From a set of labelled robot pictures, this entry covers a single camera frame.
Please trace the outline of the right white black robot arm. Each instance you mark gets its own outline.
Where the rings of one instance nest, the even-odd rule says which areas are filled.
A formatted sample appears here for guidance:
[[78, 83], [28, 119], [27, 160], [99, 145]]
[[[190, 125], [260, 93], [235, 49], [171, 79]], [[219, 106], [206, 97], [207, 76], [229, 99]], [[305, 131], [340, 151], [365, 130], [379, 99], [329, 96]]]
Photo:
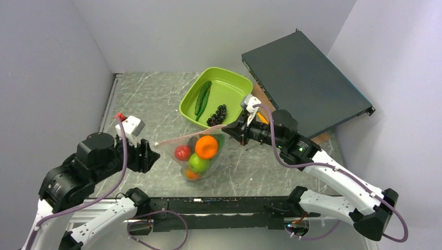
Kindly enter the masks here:
[[322, 214], [348, 223], [370, 240], [387, 238], [405, 242], [409, 230], [395, 209], [398, 193], [363, 181], [334, 161], [318, 144], [298, 133], [297, 128], [297, 121], [286, 110], [272, 112], [268, 124], [252, 120], [252, 115], [244, 110], [222, 131], [241, 145], [254, 140], [272, 146], [282, 166], [310, 174], [339, 194], [327, 196], [297, 186], [288, 196], [283, 213], [293, 216]]

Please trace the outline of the orange toy fruit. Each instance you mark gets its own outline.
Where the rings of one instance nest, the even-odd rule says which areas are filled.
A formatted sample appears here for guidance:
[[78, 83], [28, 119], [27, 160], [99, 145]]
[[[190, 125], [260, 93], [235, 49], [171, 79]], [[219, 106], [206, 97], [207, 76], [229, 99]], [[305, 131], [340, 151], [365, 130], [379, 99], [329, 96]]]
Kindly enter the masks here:
[[219, 150], [218, 140], [211, 135], [199, 138], [195, 144], [195, 153], [201, 159], [212, 159]]

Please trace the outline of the green plastic tray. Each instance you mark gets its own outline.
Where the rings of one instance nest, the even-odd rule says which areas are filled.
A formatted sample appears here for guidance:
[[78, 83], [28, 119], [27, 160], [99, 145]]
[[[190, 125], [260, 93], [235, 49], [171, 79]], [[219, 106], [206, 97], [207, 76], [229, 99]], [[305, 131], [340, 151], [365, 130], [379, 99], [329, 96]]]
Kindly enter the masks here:
[[[203, 85], [211, 81], [210, 94], [205, 111], [196, 120], [194, 108]], [[223, 124], [234, 122], [242, 111], [240, 103], [243, 98], [250, 94], [253, 83], [248, 78], [233, 71], [210, 67], [195, 80], [179, 104], [180, 113], [192, 124], [199, 128], [207, 129], [207, 119], [218, 106], [225, 104], [227, 108], [226, 118]]]

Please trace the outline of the red toy pepper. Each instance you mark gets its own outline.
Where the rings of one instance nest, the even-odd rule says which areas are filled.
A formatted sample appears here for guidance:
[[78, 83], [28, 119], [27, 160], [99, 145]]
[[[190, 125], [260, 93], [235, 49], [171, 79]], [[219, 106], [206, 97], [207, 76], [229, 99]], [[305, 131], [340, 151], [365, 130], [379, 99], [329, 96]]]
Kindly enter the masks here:
[[187, 161], [191, 154], [192, 151], [188, 145], [177, 146], [174, 151], [174, 156], [179, 161]]

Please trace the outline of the green toy apple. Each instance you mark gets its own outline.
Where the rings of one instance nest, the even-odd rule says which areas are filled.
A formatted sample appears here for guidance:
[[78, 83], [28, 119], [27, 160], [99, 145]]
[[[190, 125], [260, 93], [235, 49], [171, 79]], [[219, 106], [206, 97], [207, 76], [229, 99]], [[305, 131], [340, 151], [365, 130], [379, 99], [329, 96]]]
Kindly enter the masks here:
[[188, 168], [196, 173], [207, 171], [211, 166], [211, 161], [200, 158], [196, 153], [193, 153], [188, 160]]

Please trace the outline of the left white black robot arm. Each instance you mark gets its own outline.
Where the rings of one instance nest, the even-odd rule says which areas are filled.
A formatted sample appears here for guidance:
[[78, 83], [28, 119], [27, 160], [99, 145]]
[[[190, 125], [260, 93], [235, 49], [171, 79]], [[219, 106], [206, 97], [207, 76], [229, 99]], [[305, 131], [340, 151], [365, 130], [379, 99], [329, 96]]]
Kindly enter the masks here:
[[93, 133], [77, 146], [61, 166], [50, 170], [39, 190], [37, 214], [23, 249], [58, 249], [68, 244], [71, 249], [85, 245], [64, 231], [72, 215], [100, 201], [85, 203], [101, 181], [117, 172], [148, 172], [160, 154], [142, 139], [133, 146], [108, 133]]

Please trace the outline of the purple toy eggplant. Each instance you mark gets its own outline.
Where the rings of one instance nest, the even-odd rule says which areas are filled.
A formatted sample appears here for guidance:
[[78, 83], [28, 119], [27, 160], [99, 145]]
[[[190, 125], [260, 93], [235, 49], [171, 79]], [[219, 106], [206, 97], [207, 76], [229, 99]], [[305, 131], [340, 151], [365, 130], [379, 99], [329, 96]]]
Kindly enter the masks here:
[[195, 150], [195, 146], [196, 146], [196, 143], [197, 143], [198, 139], [199, 138], [197, 136], [193, 136], [193, 137], [188, 139], [187, 146], [191, 149], [191, 151]]

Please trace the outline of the clear zip top bag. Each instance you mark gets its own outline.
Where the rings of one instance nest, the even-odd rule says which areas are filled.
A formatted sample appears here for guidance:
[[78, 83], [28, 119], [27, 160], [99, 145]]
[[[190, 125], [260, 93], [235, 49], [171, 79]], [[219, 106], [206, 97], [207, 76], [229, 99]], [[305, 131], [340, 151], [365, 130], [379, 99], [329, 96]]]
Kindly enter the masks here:
[[162, 142], [156, 142], [154, 144], [154, 146], [156, 148], [163, 150], [166, 153], [166, 155], [168, 155], [172, 160], [174, 160], [177, 164], [179, 164], [179, 166], [181, 167], [181, 171], [180, 171], [181, 175], [183, 176], [183, 178], [188, 180], [185, 177], [185, 173], [184, 173], [184, 171], [186, 169], [189, 169], [188, 168], [188, 160], [187, 161], [177, 160], [174, 156], [175, 148], [180, 145], [186, 145], [188, 139], [193, 136], [197, 136], [198, 138], [201, 138], [205, 135], [213, 136], [215, 139], [218, 140], [219, 150], [218, 150], [218, 153], [215, 157], [213, 157], [212, 159], [208, 159], [211, 161], [211, 166], [207, 169], [207, 171], [199, 173], [201, 176], [198, 180], [201, 180], [201, 179], [204, 179], [204, 178], [208, 177], [209, 175], [211, 175], [212, 172], [214, 172], [222, 164], [222, 160], [224, 160], [224, 158], [226, 158], [228, 135], [222, 131], [223, 127], [225, 127], [223, 124], [216, 125], [216, 126], [210, 127], [209, 129], [206, 129], [206, 130], [203, 130], [203, 131], [200, 131], [197, 133], [185, 135], [182, 137], [177, 137], [177, 138], [170, 139], [170, 140], [165, 140]]

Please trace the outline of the yellow green toy mango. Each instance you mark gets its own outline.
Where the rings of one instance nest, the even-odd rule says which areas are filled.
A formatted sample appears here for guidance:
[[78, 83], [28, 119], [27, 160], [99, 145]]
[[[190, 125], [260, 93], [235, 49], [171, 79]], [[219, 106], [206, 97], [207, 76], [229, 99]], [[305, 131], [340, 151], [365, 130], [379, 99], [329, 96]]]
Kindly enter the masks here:
[[198, 179], [200, 178], [200, 176], [201, 176], [199, 173], [194, 172], [194, 171], [192, 171], [192, 170], [190, 170], [190, 169], [186, 169], [186, 170], [184, 171], [184, 173], [185, 173], [185, 177], [186, 177], [188, 180], [191, 180], [191, 181], [198, 180]]

